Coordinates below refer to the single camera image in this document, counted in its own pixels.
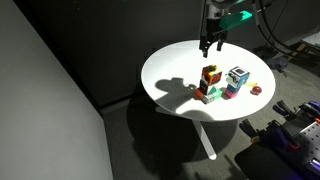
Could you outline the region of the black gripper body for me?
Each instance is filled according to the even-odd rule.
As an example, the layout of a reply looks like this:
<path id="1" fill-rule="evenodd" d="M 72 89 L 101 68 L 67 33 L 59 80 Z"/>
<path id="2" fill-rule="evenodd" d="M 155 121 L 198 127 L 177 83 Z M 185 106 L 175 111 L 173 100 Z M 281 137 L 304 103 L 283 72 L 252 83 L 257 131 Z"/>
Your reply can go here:
<path id="1" fill-rule="evenodd" d="M 220 26 L 220 19 L 209 19 L 204 17 L 201 24 L 200 41 L 201 42 L 225 42 L 227 32 Z"/>

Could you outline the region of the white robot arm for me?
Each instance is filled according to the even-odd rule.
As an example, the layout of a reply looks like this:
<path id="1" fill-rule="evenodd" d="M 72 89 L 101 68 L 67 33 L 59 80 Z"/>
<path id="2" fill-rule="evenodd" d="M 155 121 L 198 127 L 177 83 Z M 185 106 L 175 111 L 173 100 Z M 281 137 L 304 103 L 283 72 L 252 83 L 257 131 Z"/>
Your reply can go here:
<path id="1" fill-rule="evenodd" d="M 252 17 L 247 11 L 230 13 L 229 9 L 244 0 L 204 0 L 200 28 L 199 49 L 204 57 L 208 56 L 209 48 L 217 43 L 220 51 L 227 39 L 228 31 L 242 25 Z"/>

